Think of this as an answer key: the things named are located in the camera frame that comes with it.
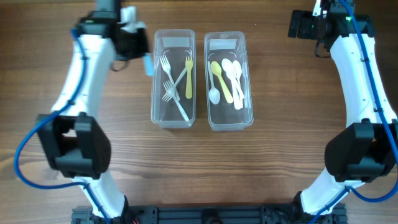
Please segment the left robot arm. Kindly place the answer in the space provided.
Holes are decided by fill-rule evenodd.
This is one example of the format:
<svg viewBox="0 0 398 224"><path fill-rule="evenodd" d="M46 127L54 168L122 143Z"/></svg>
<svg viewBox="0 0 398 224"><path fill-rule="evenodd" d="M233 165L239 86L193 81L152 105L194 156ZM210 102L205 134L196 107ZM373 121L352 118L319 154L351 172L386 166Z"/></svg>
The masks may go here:
<svg viewBox="0 0 398 224"><path fill-rule="evenodd" d="M145 73L154 66L146 25L134 6L97 1L72 30L73 56L67 79L50 114L40 114L38 135L49 166L81 189L104 222L131 217L128 202L109 171L111 143L96 121L101 93L115 61L142 58Z"/></svg>

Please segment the yellow-green plastic spoon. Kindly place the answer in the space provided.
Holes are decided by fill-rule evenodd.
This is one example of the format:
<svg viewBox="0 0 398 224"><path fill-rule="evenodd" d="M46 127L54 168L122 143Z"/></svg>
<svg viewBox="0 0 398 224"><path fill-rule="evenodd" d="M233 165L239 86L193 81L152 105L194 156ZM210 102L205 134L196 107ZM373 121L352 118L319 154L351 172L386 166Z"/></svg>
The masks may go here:
<svg viewBox="0 0 398 224"><path fill-rule="evenodd" d="M221 89L223 91L223 94L224 94L224 97L225 97L227 103L231 104L233 102L233 97L232 97L223 77L222 77L222 69L218 62L216 62L216 61L211 62L211 71L214 75L216 75L218 77L218 80L220 81Z"/></svg>

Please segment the white fork tines down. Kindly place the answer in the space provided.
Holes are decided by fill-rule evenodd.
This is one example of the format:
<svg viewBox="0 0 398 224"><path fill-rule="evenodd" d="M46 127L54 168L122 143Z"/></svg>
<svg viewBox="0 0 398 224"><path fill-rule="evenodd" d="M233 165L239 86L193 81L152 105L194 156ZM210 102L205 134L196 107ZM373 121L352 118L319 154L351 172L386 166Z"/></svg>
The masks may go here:
<svg viewBox="0 0 398 224"><path fill-rule="evenodd" d="M177 78L177 80L175 81L175 83L172 85L174 88L177 88L178 83L180 82L180 80L182 79L182 77L186 74L186 72L187 72L187 69L184 68L184 69L182 70L181 74L178 76L178 78ZM171 82L170 82L170 80L164 82L164 84L168 84L168 87L171 87ZM172 97L169 96L169 91L168 91L168 89L166 88L165 90L166 90L166 92L165 92L165 94L163 95L162 100L168 102L168 101L171 100Z"/></svg>

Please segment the white spoon container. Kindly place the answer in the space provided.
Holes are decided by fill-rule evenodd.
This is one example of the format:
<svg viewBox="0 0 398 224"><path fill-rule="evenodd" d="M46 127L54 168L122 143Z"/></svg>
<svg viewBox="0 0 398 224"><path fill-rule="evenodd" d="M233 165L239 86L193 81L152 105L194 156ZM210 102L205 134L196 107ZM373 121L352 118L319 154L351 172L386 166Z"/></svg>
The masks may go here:
<svg viewBox="0 0 398 224"><path fill-rule="evenodd" d="M235 72L236 72L235 77L236 77L236 79L238 81L238 84L240 86L241 85L240 78L241 78L241 75L242 75L242 67L241 67L241 64L237 60L233 61L233 65L234 65L234 69L235 69ZM243 108L243 99L244 99L244 94L242 93L241 96L240 96L241 108Z"/></svg>

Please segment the white spoon bowl down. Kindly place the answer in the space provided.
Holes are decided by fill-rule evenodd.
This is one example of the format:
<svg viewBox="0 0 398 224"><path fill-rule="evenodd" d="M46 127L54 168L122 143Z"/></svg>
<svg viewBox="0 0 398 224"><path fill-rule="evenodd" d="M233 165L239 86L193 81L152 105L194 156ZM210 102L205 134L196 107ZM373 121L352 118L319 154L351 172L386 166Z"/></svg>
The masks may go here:
<svg viewBox="0 0 398 224"><path fill-rule="evenodd" d="M211 88L209 90L209 100L214 104L217 105L220 102L220 92L214 85L214 80L213 80L213 73L211 71L211 62L207 61L207 67L208 67L208 73L209 73L209 79L211 83Z"/></svg>

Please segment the small white plastic fork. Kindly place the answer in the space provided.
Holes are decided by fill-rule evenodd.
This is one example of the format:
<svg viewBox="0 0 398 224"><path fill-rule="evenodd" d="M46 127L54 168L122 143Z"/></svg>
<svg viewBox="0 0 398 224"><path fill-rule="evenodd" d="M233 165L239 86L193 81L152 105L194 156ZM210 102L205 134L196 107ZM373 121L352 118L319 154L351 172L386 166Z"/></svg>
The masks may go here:
<svg viewBox="0 0 398 224"><path fill-rule="evenodd" d="M145 53L143 56L144 70L148 77L154 76L154 64L152 61L152 54Z"/></svg>

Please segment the large white plastic spoon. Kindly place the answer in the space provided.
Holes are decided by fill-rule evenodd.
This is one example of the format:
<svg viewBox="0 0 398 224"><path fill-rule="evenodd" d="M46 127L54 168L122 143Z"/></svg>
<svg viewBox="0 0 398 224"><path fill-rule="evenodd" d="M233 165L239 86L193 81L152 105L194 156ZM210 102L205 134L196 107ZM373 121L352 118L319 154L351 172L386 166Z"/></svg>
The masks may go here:
<svg viewBox="0 0 398 224"><path fill-rule="evenodd" d="M221 62L221 65L224 69L224 71L226 72L226 76L229 78L230 82L231 82L231 86L232 86L232 90L233 90L233 102L234 102L234 108L236 110L240 110L243 108L243 92L242 89L240 87L240 84L237 81L236 78L236 70L235 67L232 63L232 61L230 61L227 58L224 58Z"/></svg>

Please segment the white spoon wide handle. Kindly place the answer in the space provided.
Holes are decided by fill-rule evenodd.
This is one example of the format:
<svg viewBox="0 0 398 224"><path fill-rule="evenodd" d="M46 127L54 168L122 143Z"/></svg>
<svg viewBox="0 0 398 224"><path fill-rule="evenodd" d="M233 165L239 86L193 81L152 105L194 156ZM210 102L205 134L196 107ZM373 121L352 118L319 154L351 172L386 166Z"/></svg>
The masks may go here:
<svg viewBox="0 0 398 224"><path fill-rule="evenodd" d="M244 80L244 104L245 108L251 108L250 79L248 73L248 61L243 62L243 80Z"/></svg>

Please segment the white fork container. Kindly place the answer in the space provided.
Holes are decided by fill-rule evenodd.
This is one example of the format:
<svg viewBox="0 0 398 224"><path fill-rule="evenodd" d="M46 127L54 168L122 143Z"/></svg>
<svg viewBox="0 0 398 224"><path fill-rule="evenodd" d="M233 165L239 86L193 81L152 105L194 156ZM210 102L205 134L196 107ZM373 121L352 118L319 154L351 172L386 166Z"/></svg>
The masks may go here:
<svg viewBox="0 0 398 224"><path fill-rule="evenodd" d="M185 121L188 121L189 118L185 112L185 110L183 109L182 105L180 104L179 100L177 99L177 91L174 90L174 86L171 84L171 82L169 80L163 82L164 88L165 88L165 95L162 97L162 100L165 102L170 101L171 99L174 100L174 102L176 103L183 119Z"/></svg>

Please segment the yellow plastic fork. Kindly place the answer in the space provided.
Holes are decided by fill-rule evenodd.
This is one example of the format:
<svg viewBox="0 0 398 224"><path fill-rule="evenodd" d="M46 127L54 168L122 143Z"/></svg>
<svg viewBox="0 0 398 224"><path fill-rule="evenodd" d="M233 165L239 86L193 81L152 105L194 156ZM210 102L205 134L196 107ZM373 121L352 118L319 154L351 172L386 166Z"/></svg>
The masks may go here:
<svg viewBox="0 0 398 224"><path fill-rule="evenodd" d="M191 99L192 96L193 96L193 88L192 88L193 59L191 58L191 56L187 56L186 57L185 68L187 69L187 80L186 80L185 97L187 99Z"/></svg>

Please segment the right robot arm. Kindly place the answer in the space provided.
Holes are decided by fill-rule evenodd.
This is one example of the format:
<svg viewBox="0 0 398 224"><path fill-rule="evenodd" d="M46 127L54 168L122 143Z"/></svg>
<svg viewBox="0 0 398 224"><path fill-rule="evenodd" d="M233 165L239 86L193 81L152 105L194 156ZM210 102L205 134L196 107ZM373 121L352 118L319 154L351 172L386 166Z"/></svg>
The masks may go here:
<svg viewBox="0 0 398 224"><path fill-rule="evenodd" d="M397 166L397 115L385 94L375 56L375 31L353 1L317 1L294 10L288 35L315 40L333 59L346 105L346 127L325 148L325 168L294 198L294 222L329 217L348 194Z"/></svg>

